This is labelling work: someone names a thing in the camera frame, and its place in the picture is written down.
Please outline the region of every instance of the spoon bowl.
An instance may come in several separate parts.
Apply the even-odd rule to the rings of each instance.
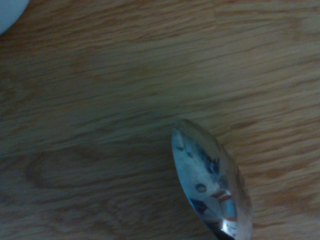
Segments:
[[[249,240],[253,211],[236,163],[207,131],[189,120],[173,128],[177,174],[193,209],[218,240]]]

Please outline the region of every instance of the white object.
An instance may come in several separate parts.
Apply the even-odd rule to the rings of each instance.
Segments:
[[[29,0],[0,0],[0,34],[18,20],[28,3]]]

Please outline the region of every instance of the metal spoon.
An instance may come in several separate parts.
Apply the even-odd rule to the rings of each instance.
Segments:
[[[179,121],[172,152],[186,197],[218,240],[249,240],[253,211],[244,178],[218,141],[196,123]]]

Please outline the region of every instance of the white bowl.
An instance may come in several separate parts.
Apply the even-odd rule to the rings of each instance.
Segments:
[[[28,3],[29,0],[0,0],[0,34],[18,20]]]

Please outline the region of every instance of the spoon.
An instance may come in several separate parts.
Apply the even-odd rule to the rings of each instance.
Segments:
[[[173,128],[177,174],[193,209],[218,240],[249,240],[253,211],[236,163],[202,127],[189,120]]]

